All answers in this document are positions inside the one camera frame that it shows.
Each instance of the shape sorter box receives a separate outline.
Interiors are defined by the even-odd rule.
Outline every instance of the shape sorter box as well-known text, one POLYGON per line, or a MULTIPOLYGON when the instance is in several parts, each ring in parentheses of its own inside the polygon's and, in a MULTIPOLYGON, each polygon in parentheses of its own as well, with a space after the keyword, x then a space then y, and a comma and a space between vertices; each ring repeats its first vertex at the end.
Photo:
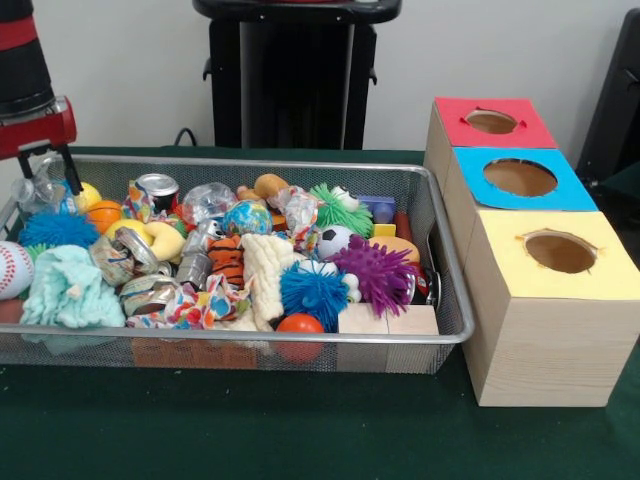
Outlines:
POLYGON ((456 147, 443 199, 463 268, 481 209, 598 210, 555 149, 456 147))
POLYGON ((604 406, 640 333, 640 272, 600 212, 481 210, 464 344, 481 406, 604 406))
POLYGON ((436 97, 424 166, 444 191, 454 147, 558 148, 527 99, 436 97))

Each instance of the black stand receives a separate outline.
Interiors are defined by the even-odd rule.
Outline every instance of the black stand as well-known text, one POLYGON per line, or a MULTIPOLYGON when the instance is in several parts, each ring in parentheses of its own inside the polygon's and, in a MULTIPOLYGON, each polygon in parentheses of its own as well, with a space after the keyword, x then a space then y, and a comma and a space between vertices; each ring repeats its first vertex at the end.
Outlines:
POLYGON ((193 0, 212 19, 215 143, 361 149, 373 70, 371 26, 401 0, 321 4, 193 0))

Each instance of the wooden cube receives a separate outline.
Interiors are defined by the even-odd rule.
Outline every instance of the wooden cube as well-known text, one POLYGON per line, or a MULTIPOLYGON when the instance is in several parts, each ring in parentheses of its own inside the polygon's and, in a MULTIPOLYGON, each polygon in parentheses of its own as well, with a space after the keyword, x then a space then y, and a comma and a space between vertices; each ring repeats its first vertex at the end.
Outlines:
MULTIPOLYGON (((400 316, 387 314, 389 333, 395 335, 439 335, 436 312, 431 305, 409 305, 400 316)), ((425 373, 436 360, 430 345, 389 346, 387 373, 425 373)))
POLYGON ((481 210, 465 277, 480 405, 606 405, 640 332, 640 272, 602 213, 481 210))
MULTIPOLYGON (((368 303, 351 303, 338 317, 341 334, 386 335, 386 317, 378 318, 368 303)), ((384 372, 388 346, 385 344, 338 343, 339 372, 384 372)))

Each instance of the round hole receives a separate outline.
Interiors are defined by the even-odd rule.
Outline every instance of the round hole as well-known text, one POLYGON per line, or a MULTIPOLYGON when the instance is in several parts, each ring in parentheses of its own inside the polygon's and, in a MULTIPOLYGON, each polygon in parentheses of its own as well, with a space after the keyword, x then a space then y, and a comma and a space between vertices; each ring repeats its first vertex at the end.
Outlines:
POLYGON ((502 158, 484 167, 487 181, 500 190, 521 197, 541 197, 558 186, 551 170, 517 158, 502 158))
POLYGON ((558 272, 580 273, 596 263, 593 248, 570 233, 536 234, 527 238, 525 248, 538 263, 558 272))
POLYGON ((510 115, 494 110, 474 110, 467 115, 466 120, 476 130, 493 135, 511 133, 518 125, 510 115))

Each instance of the wire mesh tray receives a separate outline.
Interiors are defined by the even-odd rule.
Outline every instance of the wire mesh tray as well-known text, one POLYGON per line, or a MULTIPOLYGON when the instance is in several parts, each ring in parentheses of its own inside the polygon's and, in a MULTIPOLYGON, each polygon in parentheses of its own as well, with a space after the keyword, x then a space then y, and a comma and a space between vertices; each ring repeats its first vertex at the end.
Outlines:
MULTIPOLYGON (((74 160, 80 177, 105 198, 125 198, 129 180, 149 172, 175 178, 183 195, 206 182, 252 185, 258 176, 275 173, 305 189, 326 182, 354 194, 393 196, 398 211, 409 215, 423 266, 440 272, 440 335, 69 330, 0 323, 0 364, 435 373, 452 348, 473 332, 440 190, 422 167, 98 155, 77 155, 74 160)), ((49 174, 63 178, 62 162, 52 162, 49 174)), ((15 230, 16 217, 10 202, 0 212, 0 226, 15 230)))

